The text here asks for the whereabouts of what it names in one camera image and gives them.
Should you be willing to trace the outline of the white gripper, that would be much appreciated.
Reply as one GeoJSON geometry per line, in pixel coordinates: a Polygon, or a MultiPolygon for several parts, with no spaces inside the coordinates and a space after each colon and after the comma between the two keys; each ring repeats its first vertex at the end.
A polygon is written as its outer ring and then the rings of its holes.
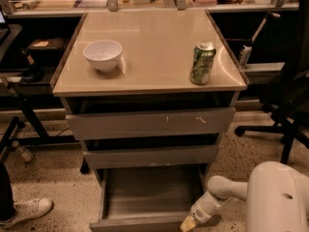
{"type": "Polygon", "coordinates": [[[189,232],[197,224],[206,223],[213,216],[218,215],[221,210],[226,208],[233,198],[220,199],[210,192],[205,192],[190,209],[189,216],[185,218],[180,229],[182,232],[189,232]]]}

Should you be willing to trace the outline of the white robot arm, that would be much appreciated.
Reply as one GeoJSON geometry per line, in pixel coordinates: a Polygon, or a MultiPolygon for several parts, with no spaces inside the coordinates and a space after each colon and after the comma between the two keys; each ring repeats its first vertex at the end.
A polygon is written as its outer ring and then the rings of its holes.
{"type": "Polygon", "coordinates": [[[309,177],[275,161],[257,165],[247,182],[211,177],[208,190],[183,221],[182,232],[208,222],[238,200],[246,203],[246,232],[308,232],[309,177]]]}

